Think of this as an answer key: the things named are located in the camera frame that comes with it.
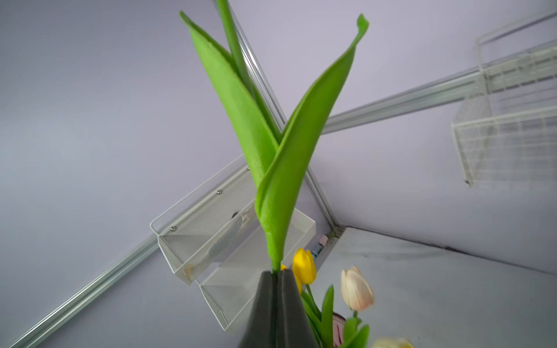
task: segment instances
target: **flower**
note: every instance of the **flower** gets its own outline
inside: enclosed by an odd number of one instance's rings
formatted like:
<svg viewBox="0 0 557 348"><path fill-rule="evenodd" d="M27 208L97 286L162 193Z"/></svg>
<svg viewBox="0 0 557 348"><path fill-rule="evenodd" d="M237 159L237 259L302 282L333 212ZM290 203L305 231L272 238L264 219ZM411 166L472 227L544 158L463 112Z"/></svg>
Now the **flower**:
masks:
<svg viewBox="0 0 557 348"><path fill-rule="evenodd" d="M363 311L375 302L372 288L356 266L340 274L340 293L351 311Z"/></svg>
<svg viewBox="0 0 557 348"><path fill-rule="evenodd" d="M288 267L286 267L285 265L280 265L280 270L283 271L285 269L288 269ZM294 274L294 279L296 280L296 285L298 285L298 292L302 293L302 283L300 283L300 280L298 279L298 277L296 277L296 275Z"/></svg>
<svg viewBox="0 0 557 348"><path fill-rule="evenodd" d="M317 276L313 255L309 250L298 249L292 260L292 271L302 284L311 284Z"/></svg>
<svg viewBox="0 0 557 348"><path fill-rule="evenodd" d="M407 339L378 339L372 348L414 348Z"/></svg>

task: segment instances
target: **tulip stem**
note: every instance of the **tulip stem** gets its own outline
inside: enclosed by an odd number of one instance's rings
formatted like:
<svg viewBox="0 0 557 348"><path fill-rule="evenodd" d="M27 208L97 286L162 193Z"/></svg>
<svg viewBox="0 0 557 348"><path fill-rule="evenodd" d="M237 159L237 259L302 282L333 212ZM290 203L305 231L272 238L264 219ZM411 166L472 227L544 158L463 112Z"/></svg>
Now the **tulip stem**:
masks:
<svg viewBox="0 0 557 348"><path fill-rule="evenodd" d="M276 261L271 259L271 270L273 273L279 273L280 272L280 260Z"/></svg>
<svg viewBox="0 0 557 348"><path fill-rule="evenodd" d="M306 284L306 289L307 289L307 293L310 294L311 300L315 303L315 300L313 299L313 294L311 293L311 289L310 289L309 284Z"/></svg>
<svg viewBox="0 0 557 348"><path fill-rule="evenodd" d="M307 293L310 295L311 298L311 305L313 306L313 308L315 309L315 311L317 313L319 313L319 316L321 316L321 312L319 311L319 307L317 307L317 303L315 303L315 300L313 298L313 294L311 293L311 289L310 289L310 285L306 284L306 289L307 289Z"/></svg>

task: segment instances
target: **pink object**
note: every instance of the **pink object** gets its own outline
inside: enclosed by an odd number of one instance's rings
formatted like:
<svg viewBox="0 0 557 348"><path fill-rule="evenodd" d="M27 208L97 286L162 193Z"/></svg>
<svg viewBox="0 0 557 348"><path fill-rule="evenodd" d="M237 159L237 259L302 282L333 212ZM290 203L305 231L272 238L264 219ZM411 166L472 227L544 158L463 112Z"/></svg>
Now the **pink object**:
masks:
<svg viewBox="0 0 557 348"><path fill-rule="evenodd" d="M329 239L325 235L323 235L323 236L321 236L321 238L319 238L319 244L321 244L322 246L327 245L328 241L329 241Z"/></svg>
<svg viewBox="0 0 557 348"><path fill-rule="evenodd" d="M343 342L344 324L346 319L337 313L333 313L333 347L338 348Z"/></svg>

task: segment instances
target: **white surface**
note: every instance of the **white surface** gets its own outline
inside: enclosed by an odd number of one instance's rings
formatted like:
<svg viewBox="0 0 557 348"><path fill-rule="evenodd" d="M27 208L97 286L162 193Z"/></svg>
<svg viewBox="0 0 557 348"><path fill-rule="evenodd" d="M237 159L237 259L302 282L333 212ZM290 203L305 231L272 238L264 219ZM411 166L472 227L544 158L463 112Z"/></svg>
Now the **white surface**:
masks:
<svg viewBox="0 0 557 348"><path fill-rule="evenodd" d="M359 313L380 337L416 348L554 347L557 278L536 271L348 228L312 285L321 304L335 287L334 311L348 317L340 272L360 268L375 305Z"/></svg>
<svg viewBox="0 0 557 348"><path fill-rule="evenodd" d="M352 71L333 114L476 66L473 48L478 36L555 5L555 0L230 3L282 109L290 117L313 81L350 45L360 13L370 26L358 44ZM542 37L554 38L556 30L552 26L536 31L522 42L537 45ZM490 57L514 50L514 45L490 47Z"/></svg>
<svg viewBox="0 0 557 348"><path fill-rule="evenodd" d="M311 166L340 223L557 273L557 192L471 189L459 104L324 135Z"/></svg>
<svg viewBox="0 0 557 348"><path fill-rule="evenodd" d="M211 1L1 2L0 347L240 155L180 9L226 42ZM297 207L329 231L305 185Z"/></svg>

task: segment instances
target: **wire basket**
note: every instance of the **wire basket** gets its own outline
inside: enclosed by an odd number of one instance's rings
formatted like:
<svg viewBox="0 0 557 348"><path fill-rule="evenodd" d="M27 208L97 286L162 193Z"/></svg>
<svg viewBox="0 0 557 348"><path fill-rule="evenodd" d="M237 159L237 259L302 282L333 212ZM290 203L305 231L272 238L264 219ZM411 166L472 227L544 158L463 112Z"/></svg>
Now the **wire basket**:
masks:
<svg viewBox="0 0 557 348"><path fill-rule="evenodd" d="M466 183L557 189L556 42L484 65L481 48L492 40L478 39L480 75L452 125Z"/></svg>
<svg viewBox="0 0 557 348"><path fill-rule="evenodd" d="M176 276L191 285L257 221L257 189L243 156L151 222Z"/></svg>
<svg viewBox="0 0 557 348"><path fill-rule="evenodd" d="M315 235L315 222L295 209L284 248L284 264L291 265L299 248L307 246ZM271 269L265 233L257 228L200 285L224 331L237 333L247 322L261 272Z"/></svg>

